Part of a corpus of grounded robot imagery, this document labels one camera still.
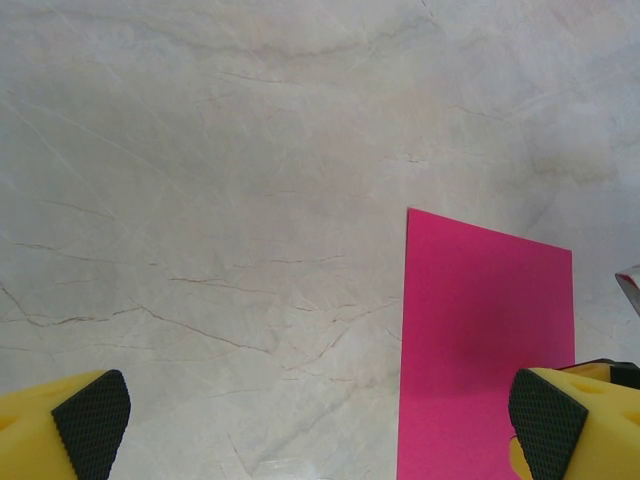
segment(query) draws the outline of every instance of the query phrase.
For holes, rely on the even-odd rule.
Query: textured rubber pad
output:
[[[129,421],[122,374],[110,370],[51,414],[78,480],[106,480]]]
[[[588,410],[530,370],[511,386],[509,416],[534,480],[562,480]]]

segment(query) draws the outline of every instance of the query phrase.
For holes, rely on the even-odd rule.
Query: yellow plastic part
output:
[[[103,373],[83,373],[0,397],[0,480],[77,480],[51,411]]]
[[[580,367],[531,369],[589,411],[563,480],[640,479],[640,390],[608,383],[608,366]],[[514,472],[531,480],[517,439],[509,447]]]

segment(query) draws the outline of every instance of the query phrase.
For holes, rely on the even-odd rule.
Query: white marble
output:
[[[575,252],[640,360],[634,0],[0,5],[0,386],[121,369],[114,479],[392,479],[405,209]]]

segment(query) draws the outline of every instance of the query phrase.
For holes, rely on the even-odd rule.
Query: pink paper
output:
[[[571,252],[409,210],[398,480],[516,479],[508,396],[575,359]]]

